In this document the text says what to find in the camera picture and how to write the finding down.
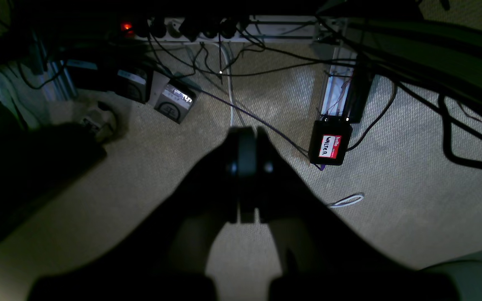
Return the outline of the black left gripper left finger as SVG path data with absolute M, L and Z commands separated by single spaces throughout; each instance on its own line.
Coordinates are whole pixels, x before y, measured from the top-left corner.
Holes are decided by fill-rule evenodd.
M 29 301 L 216 301 L 205 270 L 212 244 L 235 216 L 229 136 L 176 190 L 101 257 L 37 280 Z

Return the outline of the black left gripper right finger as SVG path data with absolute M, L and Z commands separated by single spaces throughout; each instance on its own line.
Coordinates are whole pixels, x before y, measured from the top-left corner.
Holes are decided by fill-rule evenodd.
M 457 301 L 448 276 L 415 272 L 377 251 L 319 200 L 257 129 L 258 209 L 282 275 L 270 301 Z

